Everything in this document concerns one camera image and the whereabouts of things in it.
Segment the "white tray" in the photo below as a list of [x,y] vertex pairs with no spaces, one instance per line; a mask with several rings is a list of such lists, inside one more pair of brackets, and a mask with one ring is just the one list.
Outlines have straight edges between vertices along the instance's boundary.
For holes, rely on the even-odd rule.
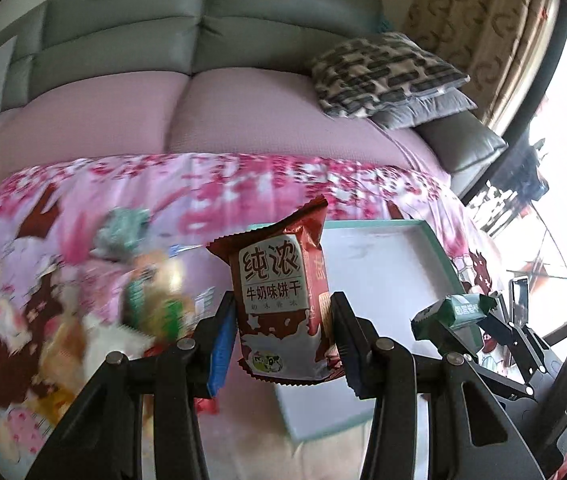
[[[448,294],[464,294],[457,274],[426,222],[326,222],[321,237],[330,292],[342,290],[358,317],[370,319],[412,353],[440,358],[416,341],[410,320]],[[317,386],[280,386],[276,394],[292,439],[311,440],[372,417],[374,400],[359,400],[345,378]],[[420,423],[423,423],[420,406]]]

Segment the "bed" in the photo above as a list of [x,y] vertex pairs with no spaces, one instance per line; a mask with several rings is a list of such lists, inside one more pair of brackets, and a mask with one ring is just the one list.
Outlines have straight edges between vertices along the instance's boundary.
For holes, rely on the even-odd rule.
[[[22,479],[54,427],[29,402],[59,396],[36,377],[53,291],[114,206],[200,244],[324,194],[330,219],[427,221],[466,290],[500,287],[458,195],[505,144],[466,113],[385,131],[316,102],[308,61],[382,17],[379,0],[48,0],[0,32],[17,38],[0,99],[2,476]],[[202,272],[223,291],[219,265]],[[200,419],[211,478],[356,476],[365,425],[294,445],[272,388],[237,366],[219,404]]]

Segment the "metal bolt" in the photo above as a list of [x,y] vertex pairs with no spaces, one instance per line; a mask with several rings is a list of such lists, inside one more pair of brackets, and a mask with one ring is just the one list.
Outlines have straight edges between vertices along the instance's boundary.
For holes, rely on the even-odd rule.
[[459,354],[458,352],[450,352],[449,354],[446,354],[445,358],[453,366],[461,366],[466,362],[463,355]]
[[109,352],[106,356],[106,363],[109,365],[120,365],[124,360],[124,354],[118,351]]
[[195,347],[195,340],[189,337],[182,337],[177,341],[177,348],[180,350],[192,350]]
[[380,337],[375,341],[375,345],[379,350],[392,350],[395,348],[395,342],[389,337]]

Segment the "snack wrapper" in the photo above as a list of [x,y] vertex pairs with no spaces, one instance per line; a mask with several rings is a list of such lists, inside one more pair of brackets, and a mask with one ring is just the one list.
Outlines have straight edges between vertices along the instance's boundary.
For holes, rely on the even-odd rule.
[[319,243],[326,210],[321,196],[276,224],[208,246],[230,266],[240,365],[255,378],[318,384],[343,375]]
[[59,424],[68,411],[76,395],[62,386],[58,386],[45,397],[29,396],[26,406],[45,418],[53,427]]
[[149,221],[147,209],[114,208],[97,231],[90,253],[116,262],[129,260],[138,252]]
[[132,278],[128,267],[103,260],[89,260],[80,272],[80,305],[106,323],[122,319],[124,291]]
[[87,345],[80,317],[53,317],[44,327],[44,337],[39,376],[78,394],[86,383],[82,363]]
[[411,322],[416,340],[428,339],[441,354],[450,351],[444,340],[431,330],[434,323],[441,322],[450,328],[473,352],[483,347],[481,330],[477,323],[497,307],[497,300],[483,294],[452,294],[443,301],[419,312]]
[[123,325],[107,325],[87,314],[83,326],[88,338],[88,346],[83,360],[83,374],[86,380],[97,371],[106,356],[113,351],[125,354],[129,359],[138,359],[154,345],[154,338]]
[[190,334],[210,312],[214,296],[214,287],[199,292],[188,272],[196,268],[201,252],[210,257],[201,246],[177,245],[135,257],[126,290],[126,323],[162,342]]

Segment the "patterned pillow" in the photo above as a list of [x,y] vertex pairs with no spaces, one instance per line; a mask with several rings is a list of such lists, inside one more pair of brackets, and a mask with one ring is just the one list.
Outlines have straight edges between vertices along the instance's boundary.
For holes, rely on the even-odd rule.
[[312,78],[319,104],[330,117],[369,117],[470,80],[398,32],[339,44],[313,61]]

